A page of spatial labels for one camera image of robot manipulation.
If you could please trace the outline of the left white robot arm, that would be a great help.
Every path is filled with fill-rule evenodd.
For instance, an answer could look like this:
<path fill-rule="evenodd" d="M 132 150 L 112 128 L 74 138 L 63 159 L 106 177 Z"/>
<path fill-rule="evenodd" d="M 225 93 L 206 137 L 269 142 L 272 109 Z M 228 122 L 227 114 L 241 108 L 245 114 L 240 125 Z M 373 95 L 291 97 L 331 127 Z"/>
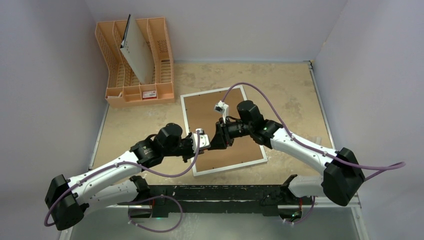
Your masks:
<path fill-rule="evenodd" d="M 73 177 L 59 174 L 51 180 L 44 198 L 48 211 L 43 224 L 63 231 L 98 208 L 132 202 L 142 205 L 148 201 L 149 191 L 139 173 L 180 177 L 189 172 L 195 162 L 176 174 L 161 173 L 152 168 L 161 164 L 165 157 L 196 161 L 209 146 L 209 136 L 203 129 L 198 128 L 182 137 L 182 128 L 176 123 L 168 123 L 158 133 L 138 141 L 109 163 Z"/>

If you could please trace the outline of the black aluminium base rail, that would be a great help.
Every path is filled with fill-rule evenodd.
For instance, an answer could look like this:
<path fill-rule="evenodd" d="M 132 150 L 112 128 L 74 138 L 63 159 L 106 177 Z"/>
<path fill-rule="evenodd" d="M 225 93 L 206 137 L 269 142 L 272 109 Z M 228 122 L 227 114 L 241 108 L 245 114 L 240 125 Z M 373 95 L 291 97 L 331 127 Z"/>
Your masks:
<path fill-rule="evenodd" d="M 153 218 L 170 213 L 261 214 L 288 217 L 312 197 L 298 198 L 283 185 L 148 185 L 125 181 L 94 193 L 81 203 L 85 215 L 112 205 L 151 207 Z"/>

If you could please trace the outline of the white picture frame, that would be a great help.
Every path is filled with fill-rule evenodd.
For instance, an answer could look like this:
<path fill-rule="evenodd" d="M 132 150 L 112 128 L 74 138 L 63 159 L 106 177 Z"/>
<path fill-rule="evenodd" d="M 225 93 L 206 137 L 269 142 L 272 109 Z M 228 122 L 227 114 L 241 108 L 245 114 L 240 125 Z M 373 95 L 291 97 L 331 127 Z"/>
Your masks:
<path fill-rule="evenodd" d="M 216 133 L 215 123 L 222 115 L 214 106 L 224 97 L 228 88 L 219 88 L 180 96 L 185 130 L 194 133 L 202 128 L 212 139 Z M 265 164 L 268 158 L 263 146 L 256 144 L 249 136 L 236 138 L 225 150 L 206 150 L 199 155 L 192 167 L 194 177 L 215 174 Z"/>

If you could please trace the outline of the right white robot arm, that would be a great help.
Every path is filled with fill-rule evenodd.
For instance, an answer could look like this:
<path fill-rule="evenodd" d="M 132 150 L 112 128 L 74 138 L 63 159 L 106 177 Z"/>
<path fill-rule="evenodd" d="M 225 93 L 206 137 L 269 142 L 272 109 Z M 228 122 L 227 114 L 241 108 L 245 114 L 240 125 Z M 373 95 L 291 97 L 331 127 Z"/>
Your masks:
<path fill-rule="evenodd" d="M 315 196 L 327 197 L 345 207 L 365 182 L 350 149 L 335 150 L 302 138 L 283 124 L 265 119 L 251 100 L 240 102 L 236 109 L 239 118 L 229 116 L 229 106 L 222 101 L 214 106 L 222 117 L 215 124 L 210 150 L 225 150 L 236 138 L 250 136 L 256 144 L 288 154 L 319 173 L 318 176 L 290 176 L 280 191 L 284 202 L 292 204 L 301 197 Z"/>

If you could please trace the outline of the clear plastic screwdriver packaging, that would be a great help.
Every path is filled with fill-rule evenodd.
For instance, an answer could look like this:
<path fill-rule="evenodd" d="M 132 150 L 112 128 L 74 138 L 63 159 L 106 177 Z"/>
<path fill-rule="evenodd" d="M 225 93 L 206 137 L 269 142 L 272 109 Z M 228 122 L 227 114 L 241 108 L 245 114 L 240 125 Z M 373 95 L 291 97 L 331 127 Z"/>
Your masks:
<path fill-rule="evenodd" d="M 315 136 L 313 139 L 313 142 L 317 145 L 321 145 L 322 144 L 322 138 L 320 136 Z"/>

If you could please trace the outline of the white board in organizer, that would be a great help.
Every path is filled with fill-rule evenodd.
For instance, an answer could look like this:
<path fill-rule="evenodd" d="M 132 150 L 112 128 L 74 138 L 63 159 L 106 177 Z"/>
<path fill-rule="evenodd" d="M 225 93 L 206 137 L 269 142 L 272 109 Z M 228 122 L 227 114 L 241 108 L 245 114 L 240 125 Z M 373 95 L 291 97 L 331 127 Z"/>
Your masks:
<path fill-rule="evenodd" d="M 153 54 L 131 14 L 127 18 L 120 51 L 139 82 L 143 85 L 151 84 L 155 69 Z"/>

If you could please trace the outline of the orange plastic file organizer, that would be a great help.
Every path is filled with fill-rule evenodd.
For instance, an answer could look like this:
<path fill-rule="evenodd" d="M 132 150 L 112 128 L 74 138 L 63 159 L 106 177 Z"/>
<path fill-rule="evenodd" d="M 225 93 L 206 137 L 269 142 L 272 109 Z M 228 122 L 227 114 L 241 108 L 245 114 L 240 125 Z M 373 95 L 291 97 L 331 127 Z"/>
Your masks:
<path fill-rule="evenodd" d="M 175 102 L 174 58 L 165 17 L 98 22 L 95 37 L 108 68 L 112 108 Z"/>

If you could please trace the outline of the small red white box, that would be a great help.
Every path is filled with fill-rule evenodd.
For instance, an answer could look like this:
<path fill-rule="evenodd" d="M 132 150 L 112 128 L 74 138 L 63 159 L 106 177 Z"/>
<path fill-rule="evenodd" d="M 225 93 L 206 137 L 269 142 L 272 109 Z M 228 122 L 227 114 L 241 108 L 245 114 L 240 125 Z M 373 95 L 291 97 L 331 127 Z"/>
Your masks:
<path fill-rule="evenodd" d="M 141 95 L 142 99 L 156 99 L 157 98 L 157 92 L 155 90 L 151 91 L 143 91 Z"/>

